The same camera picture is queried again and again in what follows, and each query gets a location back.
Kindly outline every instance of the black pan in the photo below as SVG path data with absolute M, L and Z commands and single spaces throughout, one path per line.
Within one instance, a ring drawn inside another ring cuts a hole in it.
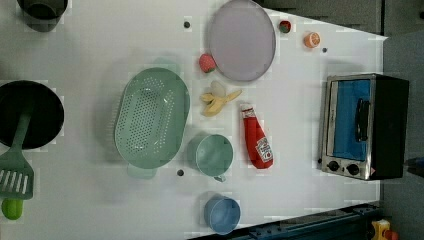
M 0 87 L 0 142 L 4 145 L 12 145 L 21 111 L 28 101 L 34 101 L 34 110 L 23 149 L 46 145 L 62 129 L 65 112 L 52 90 L 31 81 L 11 82 Z

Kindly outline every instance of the red object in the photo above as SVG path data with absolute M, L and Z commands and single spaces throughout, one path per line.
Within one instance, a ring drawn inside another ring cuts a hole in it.
M 255 111 L 250 105 L 242 106 L 244 136 L 246 139 L 247 152 L 253 166 L 258 169 L 269 168 L 274 163 L 271 146 L 259 125 Z
M 399 240 L 399 234 L 397 234 L 397 232 L 393 232 L 392 230 L 384 231 L 383 237 L 385 237 L 388 240 Z
M 199 58 L 200 69 L 205 73 L 210 73 L 215 70 L 216 63 L 210 54 L 202 54 Z
M 291 23 L 289 21 L 281 21 L 278 28 L 282 33 L 289 33 L 291 30 Z

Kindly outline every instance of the white table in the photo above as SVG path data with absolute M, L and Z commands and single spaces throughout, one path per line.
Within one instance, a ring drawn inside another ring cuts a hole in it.
M 62 134 L 25 152 L 36 173 L 35 195 L 25 201 L 21 219 L 0 219 L 2 239 L 208 235 L 212 231 L 202 211 L 214 193 L 239 201 L 239 228 L 379 200 L 378 181 L 322 173 L 316 160 L 327 76 L 381 73 L 384 38 L 268 11 L 275 26 L 289 19 L 292 32 L 280 34 L 276 28 L 272 67 L 261 79 L 242 84 L 219 72 L 205 75 L 197 65 L 206 51 L 206 25 L 223 2 L 74 0 L 55 32 L 45 34 L 18 19 L 16 1 L 1 1 L 0 79 L 47 80 L 65 107 Z M 192 24 L 190 30 L 183 28 L 184 20 Z M 303 46 L 307 31 L 320 33 L 320 48 Z M 125 85 L 157 66 L 158 58 L 179 64 L 192 107 L 180 152 L 154 179 L 138 180 L 127 175 L 114 146 L 114 121 Z M 243 94 L 217 117 L 206 118 L 199 96 L 215 79 Z M 246 101 L 255 104 L 271 141 L 275 162 L 269 170 L 248 163 L 239 115 L 239 104 Z M 186 145 L 200 131 L 223 134 L 234 146 L 225 183 L 185 162 Z M 183 177 L 177 176 L 179 169 Z

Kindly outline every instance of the spatula handle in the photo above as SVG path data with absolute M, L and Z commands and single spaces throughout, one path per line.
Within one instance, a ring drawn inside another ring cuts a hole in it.
M 25 104 L 21 116 L 19 118 L 18 127 L 16 128 L 11 148 L 22 148 L 22 144 L 24 143 L 28 126 L 31 121 L 33 109 L 34 102 L 32 100 Z

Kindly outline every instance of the gray floor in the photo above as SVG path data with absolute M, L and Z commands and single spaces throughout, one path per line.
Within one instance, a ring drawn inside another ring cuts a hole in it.
M 384 42 L 384 72 L 410 82 L 405 159 L 424 157 L 424 31 Z M 424 239 L 424 177 L 404 171 L 382 181 L 382 206 L 401 239 Z
M 424 0 L 255 0 L 261 6 L 385 36 L 424 30 Z

